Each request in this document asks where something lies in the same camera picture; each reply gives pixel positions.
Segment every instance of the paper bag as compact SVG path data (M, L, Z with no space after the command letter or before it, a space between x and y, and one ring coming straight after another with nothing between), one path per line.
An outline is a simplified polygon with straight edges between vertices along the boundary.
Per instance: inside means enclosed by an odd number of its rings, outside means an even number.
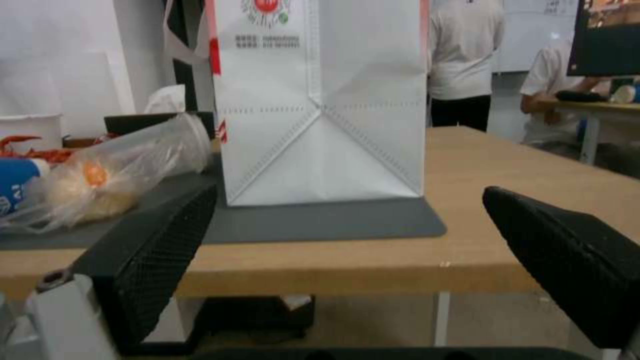
M425 0L209 0L232 206L420 197Z

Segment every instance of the computer monitor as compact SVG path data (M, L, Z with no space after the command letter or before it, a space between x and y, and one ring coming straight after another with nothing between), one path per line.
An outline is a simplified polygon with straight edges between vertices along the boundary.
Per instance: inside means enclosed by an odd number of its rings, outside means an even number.
M640 74L640 0L580 0L570 76Z

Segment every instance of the wooden table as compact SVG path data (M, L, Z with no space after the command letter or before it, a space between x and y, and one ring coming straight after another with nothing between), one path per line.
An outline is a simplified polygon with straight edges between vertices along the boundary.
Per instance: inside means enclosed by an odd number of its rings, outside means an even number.
M177 295L525 291L536 283L485 213L499 185L587 211L640 240L640 183L464 127L428 130L426 197L449 228L440 238L200 247ZM0 252L0 291L25 297L42 274L83 250Z
M542 103L553 106L558 112L577 114L580 118L588 120L580 160L590 165L593 165L598 150L601 120L638 122L640 124L640 104L571 101L543 101Z

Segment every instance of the gray desk mat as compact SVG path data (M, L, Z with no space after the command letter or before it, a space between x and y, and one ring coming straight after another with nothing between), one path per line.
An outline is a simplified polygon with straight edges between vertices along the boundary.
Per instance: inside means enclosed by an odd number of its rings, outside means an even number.
M215 182L218 202L204 244L425 238L447 231L431 206L420 198L228 207L220 179L219 165L208 174L167 179L147 193L133 212L161 206L203 184ZM88 248L118 222L116 218L37 236L0 234L0 250Z

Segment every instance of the black pants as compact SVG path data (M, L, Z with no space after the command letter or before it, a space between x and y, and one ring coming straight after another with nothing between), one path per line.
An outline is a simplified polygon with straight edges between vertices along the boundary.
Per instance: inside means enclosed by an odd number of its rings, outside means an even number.
M468 126L486 132L491 95L458 100L431 100L433 126Z

